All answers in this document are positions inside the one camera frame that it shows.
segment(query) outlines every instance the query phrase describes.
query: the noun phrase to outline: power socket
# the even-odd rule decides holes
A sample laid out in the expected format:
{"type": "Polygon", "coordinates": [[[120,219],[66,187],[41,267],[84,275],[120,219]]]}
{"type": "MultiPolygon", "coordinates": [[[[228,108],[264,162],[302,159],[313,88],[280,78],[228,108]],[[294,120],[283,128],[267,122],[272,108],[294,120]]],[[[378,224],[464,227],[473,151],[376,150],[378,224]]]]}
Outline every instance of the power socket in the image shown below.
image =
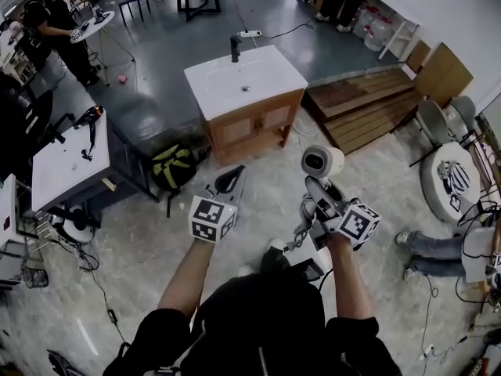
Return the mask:
{"type": "Polygon", "coordinates": [[[247,31],[247,32],[239,32],[237,35],[239,35],[241,38],[260,38],[261,37],[261,31],[247,31]]]}
{"type": "Polygon", "coordinates": [[[424,353],[420,355],[420,360],[424,360],[427,356],[430,355],[431,350],[433,349],[433,344],[430,344],[428,348],[424,350],[424,353]]]}

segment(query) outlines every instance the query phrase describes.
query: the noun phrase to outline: white sink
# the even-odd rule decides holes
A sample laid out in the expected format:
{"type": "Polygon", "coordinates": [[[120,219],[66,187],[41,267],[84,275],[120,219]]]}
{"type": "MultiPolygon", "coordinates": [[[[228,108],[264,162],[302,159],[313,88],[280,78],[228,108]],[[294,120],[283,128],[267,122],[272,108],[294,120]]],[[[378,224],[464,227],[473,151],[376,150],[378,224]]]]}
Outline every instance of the white sink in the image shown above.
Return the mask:
{"type": "Polygon", "coordinates": [[[206,120],[283,93],[304,89],[306,80],[273,45],[186,68],[185,75],[206,120]]]}

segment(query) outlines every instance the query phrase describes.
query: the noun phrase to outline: cabinet door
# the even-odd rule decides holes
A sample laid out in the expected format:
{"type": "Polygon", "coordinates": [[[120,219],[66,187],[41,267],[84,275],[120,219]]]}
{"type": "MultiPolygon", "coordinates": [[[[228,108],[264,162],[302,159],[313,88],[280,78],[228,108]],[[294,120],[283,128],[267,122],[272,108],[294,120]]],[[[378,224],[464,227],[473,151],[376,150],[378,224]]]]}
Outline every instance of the cabinet door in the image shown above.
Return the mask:
{"type": "Polygon", "coordinates": [[[240,109],[209,121],[218,149],[254,138],[257,135],[258,116],[254,110],[240,109]]]}
{"type": "Polygon", "coordinates": [[[287,93],[278,96],[273,104],[260,107],[258,132],[271,131],[292,124],[302,94],[302,91],[287,93]]]}

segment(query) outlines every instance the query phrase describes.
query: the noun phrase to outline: white shirt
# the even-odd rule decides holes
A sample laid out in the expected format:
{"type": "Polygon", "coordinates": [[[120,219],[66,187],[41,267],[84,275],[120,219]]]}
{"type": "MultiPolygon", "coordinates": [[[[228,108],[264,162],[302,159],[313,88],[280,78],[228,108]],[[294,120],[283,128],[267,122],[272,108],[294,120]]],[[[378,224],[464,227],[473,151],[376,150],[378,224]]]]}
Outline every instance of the white shirt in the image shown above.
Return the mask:
{"type": "Polygon", "coordinates": [[[494,227],[485,227],[471,231],[464,239],[461,262],[467,272],[467,283],[485,281],[485,267],[490,263],[492,255],[493,235],[494,227]],[[487,258],[469,258],[465,253],[470,256],[485,255],[487,258]]]}

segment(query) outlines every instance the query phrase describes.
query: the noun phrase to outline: zipper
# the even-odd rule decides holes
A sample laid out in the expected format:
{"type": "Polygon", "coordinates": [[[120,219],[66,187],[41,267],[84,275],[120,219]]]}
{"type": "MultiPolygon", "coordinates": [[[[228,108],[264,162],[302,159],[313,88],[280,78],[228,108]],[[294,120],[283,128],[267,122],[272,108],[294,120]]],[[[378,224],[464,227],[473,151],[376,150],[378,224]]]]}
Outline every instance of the zipper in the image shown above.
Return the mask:
{"type": "Polygon", "coordinates": [[[259,347],[259,360],[261,361],[261,369],[263,370],[263,375],[268,376],[268,369],[266,368],[265,356],[263,355],[262,347],[259,347]]]}

